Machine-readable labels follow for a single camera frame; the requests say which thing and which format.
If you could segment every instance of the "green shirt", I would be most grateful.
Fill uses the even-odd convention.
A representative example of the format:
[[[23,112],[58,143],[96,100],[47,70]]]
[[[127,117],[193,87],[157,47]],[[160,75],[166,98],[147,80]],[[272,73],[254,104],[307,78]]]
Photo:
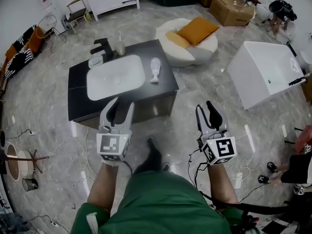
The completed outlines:
[[[97,213],[99,234],[230,234],[229,222],[239,222],[242,215],[235,208],[219,214],[191,183],[168,172],[132,176],[111,218],[101,208],[84,203],[72,234],[91,234],[86,220],[90,213]]]

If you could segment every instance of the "black table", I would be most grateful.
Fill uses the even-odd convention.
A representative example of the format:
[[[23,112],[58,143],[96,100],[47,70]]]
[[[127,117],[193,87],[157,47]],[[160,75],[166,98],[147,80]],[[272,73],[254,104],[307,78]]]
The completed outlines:
[[[171,114],[179,87],[159,40],[128,46],[126,47],[127,55],[137,55],[141,58],[146,76],[144,84],[137,89],[97,101],[90,100],[87,95],[87,73],[90,70],[88,61],[70,68],[68,78],[68,119],[70,121],[97,129],[101,111],[116,97],[120,97],[116,123],[124,121],[132,102],[135,103],[132,123]],[[161,61],[158,84],[150,83],[150,79],[153,78],[151,60],[154,57]],[[115,53],[113,59],[117,58],[119,56]],[[106,55],[103,55],[103,60],[107,62]]]

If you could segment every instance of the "white sink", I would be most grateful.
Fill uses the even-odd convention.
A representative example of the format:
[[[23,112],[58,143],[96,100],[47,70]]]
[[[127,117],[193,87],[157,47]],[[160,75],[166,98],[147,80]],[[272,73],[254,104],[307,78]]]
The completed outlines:
[[[144,82],[141,58],[126,56],[90,69],[87,94],[90,100],[99,100],[139,88]]]
[[[255,41],[243,43],[228,71],[245,109],[295,86],[289,83],[303,76],[286,45]]]

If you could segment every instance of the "red cloth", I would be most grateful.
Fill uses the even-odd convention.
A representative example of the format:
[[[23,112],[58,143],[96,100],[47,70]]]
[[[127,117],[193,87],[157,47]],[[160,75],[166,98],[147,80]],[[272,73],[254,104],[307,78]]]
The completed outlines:
[[[301,153],[302,148],[304,148],[306,145],[312,146],[312,125],[306,126],[301,134],[299,135],[298,139],[295,142],[294,150],[297,155],[304,154]]]

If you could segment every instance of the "tile floor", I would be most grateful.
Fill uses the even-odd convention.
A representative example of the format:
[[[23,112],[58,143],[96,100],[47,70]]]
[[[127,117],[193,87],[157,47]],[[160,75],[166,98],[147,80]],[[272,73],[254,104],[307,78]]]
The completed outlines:
[[[72,138],[71,123],[67,114],[67,84],[69,68],[91,57],[90,50],[93,41],[108,37],[113,40],[120,30],[126,45],[151,40],[155,30],[168,20],[176,18],[193,19],[203,16],[219,24],[207,9],[199,5],[165,8],[149,0],[141,2],[141,10],[126,8],[109,12],[100,17],[98,22],[86,24],[82,22],[77,27],[78,34],[67,32],[67,43],[54,36],[53,53],[49,45],[45,47],[34,61],[24,67],[9,81],[4,96],[4,112],[2,128],[7,137],[13,137],[30,128],[35,130],[35,136],[22,135],[19,139],[10,139],[6,145],[13,143],[17,150],[33,152],[38,150],[41,156],[51,158],[39,163],[43,174],[36,172],[34,177],[39,182],[39,188],[25,192],[20,181],[14,182],[10,175],[6,177],[7,187],[14,207],[24,219],[37,215],[50,215],[54,221],[62,222],[71,228],[80,205],[86,201],[86,184],[79,182],[81,168],[86,163],[88,149],[89,164],[97,172],[100,160],[96,154],[96,130],[77,125],[77,138]],[[127,161],[134,169],[147,156],[145,140],[148,135],[154,135],[158,141],[166,161],[171,163],[172,170],[188,178],[189,154],[197,149],[196,139],[199,131],[196,126],[195,107],[211,100],[223,108],[228,116],[231,133],[236,138],[236,158],[225,164],[226,168],[236,165],[238,168],[249,164],[250,168],[262,164],[256,171],[240,169],[245,180],[240,189],[236,190],[239,199],[258,186],[257,177],[268,174],[267,160],[280,164],[288,160],[293,153],[291,146],[285,146],[280,127],[286,126],[290,139],[295,138],[293,127],[303,128],[311,123],[309,113],[311,107],[305,101],[300,86],[280,94],[267,102],[261,103],[249,110],[244,110],[233,82],[226,71],[227,65],[235,55],[243,41],[274,42],[257,26],[221,27],[217,32],[219,47],[212,59],[201,66],[173,68],[179,85],[171,117],[156,118],[147,122],[135,124],[132,127],[132,146],[127,154]],[[248,124],[255,145],[252,151],[245,131]],[[193,155],[190,174],[198,163],[204,160],[202,154]],[[235,177],[237,170],[231,168],[229,177]],[[122,164],[118,178],[116,198],[113,213],[122,200],[130,171]],[[207,172],[201,172],[197,178],[199,187],[209,193],[209,177]],[[281,205],[291,195],[292,186],[274,187],[268,185],[253,192],[244,202],[259,205]],[[48,219],[37,218],[32,221],[35,228],[42,229],[46,234],[65,233],[56,230]]]

